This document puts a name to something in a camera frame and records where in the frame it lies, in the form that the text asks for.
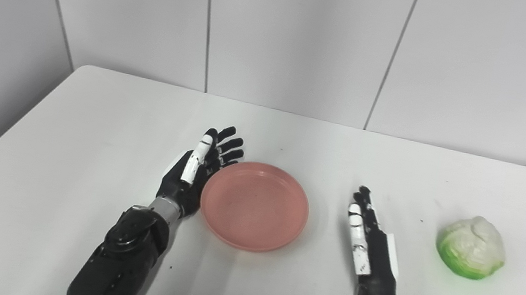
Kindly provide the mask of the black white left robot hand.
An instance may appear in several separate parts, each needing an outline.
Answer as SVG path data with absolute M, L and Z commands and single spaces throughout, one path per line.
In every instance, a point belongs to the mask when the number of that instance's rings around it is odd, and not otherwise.
M 218 131 L 210 128 L 196 149 L 187 150 L 165 173 L 156 197 L 169 199 L 180 209 L 180 218 L 200 209 L 201 196 L 210 178 L 243 158 L 244 140 L 230 126 Z

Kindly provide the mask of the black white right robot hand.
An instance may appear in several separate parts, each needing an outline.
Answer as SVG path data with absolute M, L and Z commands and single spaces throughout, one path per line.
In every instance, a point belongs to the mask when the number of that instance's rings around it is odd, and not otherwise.
M 354 192 L 347 216 L 356 295 L 397 295 L 390 235 L 380 227 L 368 187 Z

